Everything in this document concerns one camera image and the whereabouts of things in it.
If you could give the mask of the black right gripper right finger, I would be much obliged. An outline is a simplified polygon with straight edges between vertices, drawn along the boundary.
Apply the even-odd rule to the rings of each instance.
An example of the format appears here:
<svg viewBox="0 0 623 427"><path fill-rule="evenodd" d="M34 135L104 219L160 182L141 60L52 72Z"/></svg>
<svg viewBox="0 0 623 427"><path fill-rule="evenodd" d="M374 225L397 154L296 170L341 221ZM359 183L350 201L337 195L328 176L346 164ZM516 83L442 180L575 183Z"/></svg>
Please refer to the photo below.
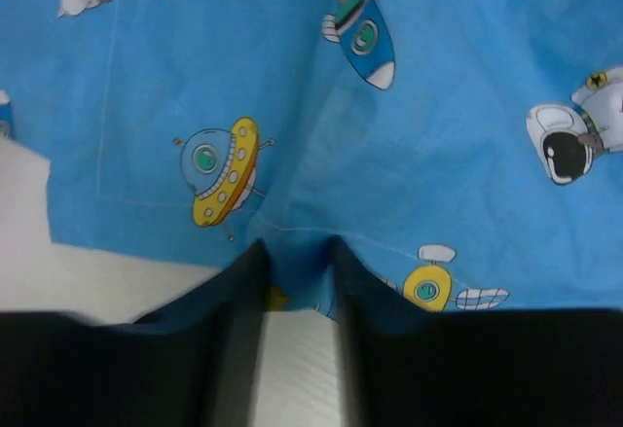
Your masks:
<svg viewBox="0 0 623 427"><path fill-rule="evenodd" d="M433 313L329 242L349 426L618 426L614 309Z"/></svg>

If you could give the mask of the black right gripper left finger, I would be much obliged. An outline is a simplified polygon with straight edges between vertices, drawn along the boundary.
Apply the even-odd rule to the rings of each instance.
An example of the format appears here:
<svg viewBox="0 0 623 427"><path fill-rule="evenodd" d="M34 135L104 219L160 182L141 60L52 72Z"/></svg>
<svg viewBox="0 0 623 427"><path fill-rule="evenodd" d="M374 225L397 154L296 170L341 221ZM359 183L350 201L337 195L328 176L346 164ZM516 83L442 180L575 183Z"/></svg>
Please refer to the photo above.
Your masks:
<svg viewBox="0 0 623 427"><path fill-rule="evenodd" d="M1 316L5 426L247 426L268 295L268 253L138 320L74 312Z"/></svg>

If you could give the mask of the blue space-print cloth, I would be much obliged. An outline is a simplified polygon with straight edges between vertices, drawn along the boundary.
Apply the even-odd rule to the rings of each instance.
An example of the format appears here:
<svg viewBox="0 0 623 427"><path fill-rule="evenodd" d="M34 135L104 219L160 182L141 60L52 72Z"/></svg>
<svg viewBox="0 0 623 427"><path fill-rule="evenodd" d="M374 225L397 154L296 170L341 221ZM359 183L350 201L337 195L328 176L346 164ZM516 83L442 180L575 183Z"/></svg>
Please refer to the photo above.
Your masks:
<svg viewBox="0 0 623 427"><path fill-rule="evenodd" d="M1 0L1 130L58 243L336 312L342 237L430 311L622 304L622 0Z"/></svg>

